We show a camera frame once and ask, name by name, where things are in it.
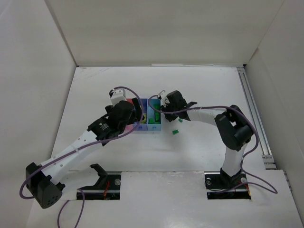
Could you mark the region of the green lego plate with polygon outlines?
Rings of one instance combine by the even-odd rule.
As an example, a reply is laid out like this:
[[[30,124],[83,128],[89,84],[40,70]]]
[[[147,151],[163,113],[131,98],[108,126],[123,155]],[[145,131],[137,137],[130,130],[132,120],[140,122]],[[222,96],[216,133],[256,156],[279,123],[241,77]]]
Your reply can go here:
[[[160,109],[160,104],[153,104],[153,108],[156,109],[156,110],[159,110]]]

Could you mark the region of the lime green lego brick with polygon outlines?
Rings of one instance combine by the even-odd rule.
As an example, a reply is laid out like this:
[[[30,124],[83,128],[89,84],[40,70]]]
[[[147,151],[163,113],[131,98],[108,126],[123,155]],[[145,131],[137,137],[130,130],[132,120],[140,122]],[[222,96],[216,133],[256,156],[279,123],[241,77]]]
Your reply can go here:
[[[142,121],[141,121],[141,124],[146,124],[146,122],[147,122],[147,114],[144,113],[144,114],[143,114]]]

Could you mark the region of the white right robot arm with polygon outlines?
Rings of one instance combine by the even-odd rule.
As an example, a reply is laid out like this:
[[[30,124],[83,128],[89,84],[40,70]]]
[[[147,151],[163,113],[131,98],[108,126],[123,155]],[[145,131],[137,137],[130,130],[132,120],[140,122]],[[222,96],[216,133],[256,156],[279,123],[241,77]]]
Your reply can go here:
[[[220,178],[229,184],[234,182],[241,174],[241,159],[253,135],[252,128],[239,107],[231,105],[225,111],[217,113],[218,108],[204,109],[196,102],[186,102],[178,90],[171,93],[163,90],[159,93],[158,99],[161,102],[161,111],[169,122],[180,118],[217,127],[226,146]]]

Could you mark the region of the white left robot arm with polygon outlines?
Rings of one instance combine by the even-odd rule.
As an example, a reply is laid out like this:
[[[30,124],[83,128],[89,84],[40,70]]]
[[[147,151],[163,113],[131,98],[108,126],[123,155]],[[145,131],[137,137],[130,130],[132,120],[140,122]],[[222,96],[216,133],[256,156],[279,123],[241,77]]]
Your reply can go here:
[[[106,114],[91,123],[72,144],[54,157],[26,167],[23,188],[31,193],[42,209],[53,206],[70,189],[79,189],[70,170],[86,156],[110,141],[128,135],[126,127],[143,118],[142,101],[135,97],[129,102],[124,96],[106,106]]]

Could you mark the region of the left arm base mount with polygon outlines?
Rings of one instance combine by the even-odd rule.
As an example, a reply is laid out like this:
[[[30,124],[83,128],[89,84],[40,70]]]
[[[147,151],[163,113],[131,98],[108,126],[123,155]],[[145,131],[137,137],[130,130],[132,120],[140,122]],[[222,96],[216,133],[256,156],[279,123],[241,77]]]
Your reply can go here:
[[[93,184],[80,188],[85,200],[119,200],[122,173],[106,172],[99,164],[90,165],[90,169],[96,172],[98,178]]]

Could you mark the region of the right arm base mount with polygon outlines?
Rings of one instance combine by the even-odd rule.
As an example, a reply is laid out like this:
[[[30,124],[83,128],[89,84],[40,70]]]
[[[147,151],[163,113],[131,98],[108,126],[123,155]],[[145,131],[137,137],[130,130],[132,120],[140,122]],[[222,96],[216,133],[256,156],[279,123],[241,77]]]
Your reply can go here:
[[[204,185],[209,200],[250,200],[250,190],[247,184],[247,177],[239,173],[236,177],[225,176],[221,172],[205,172]]]

